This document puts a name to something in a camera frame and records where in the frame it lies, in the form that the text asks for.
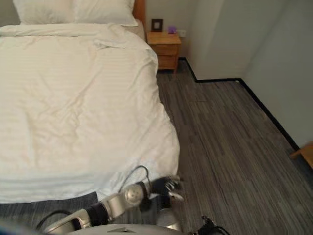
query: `gray carpet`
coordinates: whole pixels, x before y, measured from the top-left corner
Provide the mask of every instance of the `gray carpet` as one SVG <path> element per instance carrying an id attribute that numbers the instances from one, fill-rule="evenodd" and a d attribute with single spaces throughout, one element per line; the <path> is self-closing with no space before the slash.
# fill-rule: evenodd
<path id="1" fill-rule="evenodd" d="M 291 146 L 239 83 L 195 83 L 180 61 L 177 74 L 158 74 L 158 85 L 181 144 L 185 202 L 174 208 L 185 232 L 201 227 L 207 215 L 232 235 L 311 234 L 312 171 L 302 158 L 288 157 Z M 51 211 L 95 201 L 91 194 L 0 205 L 0 218 L 34 227 Z M 154 224 L 156 211 L 155 200 L 150 212 L 133 210 L 118 222 Z"/>

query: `white wall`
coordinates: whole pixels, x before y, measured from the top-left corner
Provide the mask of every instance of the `white wall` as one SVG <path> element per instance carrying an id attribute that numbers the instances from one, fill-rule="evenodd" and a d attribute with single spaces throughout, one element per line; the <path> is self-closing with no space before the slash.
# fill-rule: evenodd
<path id="1" fill-rule="evenodd" d="M 0 0 L 0 27 L 19 24 L 20 20 L 12 0 Z"/>
<path id="2" fill-rule="evenodd" d="M 190 27 L 191 35 L 187 58 L 197 79 L 202 77 L 206 79 L 206 56 L 223 3 L 224 0 L 199 0 L 196 8 Z"/>
<path id="3" fill-rule="evenodd" d="M 200 0 L 187 56 L 197 79 L 241 78 L 285 2 Z"/>
<path id="4" fill-rule="evenodd" d="M 299 146 L 313 141 L 312 0 L 290 0 L 245 81 Z"/>
<path id="5" fill-rule="evenodd" d="M 163 19 L 163 30 L 174 25 L 178 30 L 187 30 L 182 38 L 181 56 L 186 56 L 190 38 L 190 23 L 198 0 L 146 0 L 147 31 L 151 30 L 151 19 Z"/>

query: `pillow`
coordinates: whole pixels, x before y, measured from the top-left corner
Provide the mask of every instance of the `pillow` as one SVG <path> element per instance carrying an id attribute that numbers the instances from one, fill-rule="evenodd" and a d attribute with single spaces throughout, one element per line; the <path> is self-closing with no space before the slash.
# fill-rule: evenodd
<path id="1" fill-rule="evenodd" d="M 72 2 L 73 0 L 13 0 L 23 24 L 72 23 Z"/>
<path id="2" fill-rule="evenodd" d="M 133 17 L 134 0 L 73 0 L 76 23 L 138 26 Z"/>

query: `nightstand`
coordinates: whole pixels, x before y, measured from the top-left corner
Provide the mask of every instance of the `nightstand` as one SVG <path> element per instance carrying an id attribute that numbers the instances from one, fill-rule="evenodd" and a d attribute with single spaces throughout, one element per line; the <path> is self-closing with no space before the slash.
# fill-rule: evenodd
<path id="1" fill-rule="evenodd" d="M 148 44 L 156 52 L 159 70 L 174 70 L 176 73 L 181 40 L 177 34 L 149 32 Z"/>

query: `black baseboard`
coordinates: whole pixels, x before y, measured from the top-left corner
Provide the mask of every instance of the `black baseboard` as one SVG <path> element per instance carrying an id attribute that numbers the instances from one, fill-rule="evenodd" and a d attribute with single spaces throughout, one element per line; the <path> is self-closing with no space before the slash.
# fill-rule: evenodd
<path id="1" fill-rule="evenodd" d="M 273 114 L 268 110 L 268 108 L 262 103 L 262 101 L 256 96 L 256 94 L 251 90 L 251 88 L 244 82 L 241 78 L 224 78 L 224 79 L 208 79 L 208 80 L 198 80 L 195 73 L 193 72 L 188 60 L 185 57 L 180 57 L 179 60 L 183 60 L 187 62 L 187 65 L 191 71 L 191 74 L 196 83 L 204 83 L 204 82 L 228 82 L 228 81 L 238 81 L 245 88 L 245 90 L 249 93 L 249 95 L 253 98 L 253 100 L 260 106 L 260 108 L 264 111 L 264 113 L 268 116 L 268 118 L 272 121 L 272 123 L 277 127 L 280 133 L 285 137 L 288 143 L 292 146 L 292 148 L 297 151 L 299 150 L 299 146 L 292 139 L 292 137 L 288 134 L 288 132 L 283 128 L 283 126 L 278 122 L 278 120 L 273 116 Z"/>

